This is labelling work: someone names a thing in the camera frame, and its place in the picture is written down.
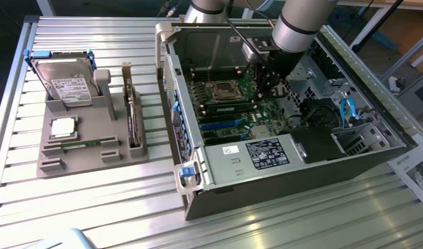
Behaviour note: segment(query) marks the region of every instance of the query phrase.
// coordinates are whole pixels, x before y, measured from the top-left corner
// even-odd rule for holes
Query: table surface
[[[8,127],[0,248],[23,248],[70,228],[99,248],[423,248],[423,204],[385,164],[351,181],[184,221],[155,70],[155,24],[170,20],[55,17],[34,25],[34,50],[94,50],[99,68],[111,70],[112,92],[122,90],[122,63],[132,63],[151,159],[38,179],[46,91],[30,70]]]

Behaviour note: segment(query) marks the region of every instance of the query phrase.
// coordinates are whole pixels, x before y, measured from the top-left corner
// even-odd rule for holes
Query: barcode sticker
[[[64,103],[90,101],[92,99],[84,78],[54,79],[52,83]]]

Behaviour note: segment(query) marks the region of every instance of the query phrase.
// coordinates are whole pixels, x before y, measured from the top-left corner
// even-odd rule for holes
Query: warning label
[[[290,163],[278,139],[247,143],[246,146],[258,170]]]
[[[64,103],[90,101],[90,91],[84,78],[54,79],[54,86]]]

